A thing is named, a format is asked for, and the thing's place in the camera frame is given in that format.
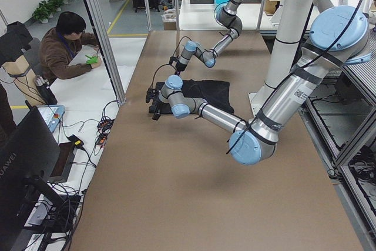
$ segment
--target metal grate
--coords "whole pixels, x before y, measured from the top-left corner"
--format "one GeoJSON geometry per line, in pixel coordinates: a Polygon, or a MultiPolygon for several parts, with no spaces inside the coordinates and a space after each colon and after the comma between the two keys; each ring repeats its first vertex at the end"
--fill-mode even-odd
{"type": "Polygon", "coordinates": [[[376,32],[370,30],[371,60],[367,63],[348,65],[344,72],[352,78],[359,90],[376,105],[376,32]]]}

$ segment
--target brown jacket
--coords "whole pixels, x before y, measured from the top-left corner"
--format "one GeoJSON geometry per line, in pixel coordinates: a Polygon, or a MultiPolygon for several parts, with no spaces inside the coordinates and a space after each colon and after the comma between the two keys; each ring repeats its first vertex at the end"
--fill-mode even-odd
{"type": "MultiPolygon", "coordinates": [[[[70,49],[77,54],[83,44],[98,44],[94,34],[84,33],[77,41],[66,40],[70,49]]],[[[89,72],[92,67],[81,63],[69,66],[72,55],[58,36],[55,28],[50,29],[43,37],[39,48],[39,61],[42,65],[43,76],[52,83],[56,78],[70,79],[89,72]]]]}

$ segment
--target black hair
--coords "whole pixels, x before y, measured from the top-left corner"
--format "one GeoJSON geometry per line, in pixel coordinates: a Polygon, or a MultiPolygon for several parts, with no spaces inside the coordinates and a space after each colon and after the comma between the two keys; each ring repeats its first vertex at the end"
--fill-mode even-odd
{"type": "Polygon", "coordinates": [[[80,33],[86,29],[85,20],[73,12],[63,12],[60,14],[56,31],[62,35],[70,35],[72,32],[80,33]]]}

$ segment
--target yellow floor line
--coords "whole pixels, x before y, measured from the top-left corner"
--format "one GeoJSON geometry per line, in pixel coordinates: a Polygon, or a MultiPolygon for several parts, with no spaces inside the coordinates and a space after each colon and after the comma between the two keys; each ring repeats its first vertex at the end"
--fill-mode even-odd
{"type": "Polygon", "coordinates": [[[11,109],[28,109],[26,105],[24,106],[11,106],[11,109]]]}
{"type": "Polygon", "coordinates": [[[126,36],[147,36],[148,34],[120,34],[120,35],[108,35],[109,38],[122,38],[126,36]]]}
{"type": "Polygon", "coordinates": [[[113,27],[115,26],[116,22],[119,20],[120,16],[122,15],[122,13],[123,13],[124,9],[126,8],[126,6],[127,6],[127,4],[128,4],[129,1],[130,0],[127,0],[124,3],[122,9],[119,11],[119,13],[117,13],[117,15],[116,15],[115,19],[113,20],[111,26],[107,30],[107,34],[109,34],[112,31],[113,27]]]}

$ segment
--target label on robot arm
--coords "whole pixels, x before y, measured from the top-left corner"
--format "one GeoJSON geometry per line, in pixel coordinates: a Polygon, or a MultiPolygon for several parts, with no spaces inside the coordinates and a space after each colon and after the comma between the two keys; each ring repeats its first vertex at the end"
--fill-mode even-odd
{"type": "Polygon", "coordinates": [[[306,101],[306,99],[310,96],[312,91],[312,89],[306,87],[305,85],[301,85],[295,92],[290,95],[290,98],[293,101],[298,102],[299,104],[303,104],[304,101],[306,101]]]}

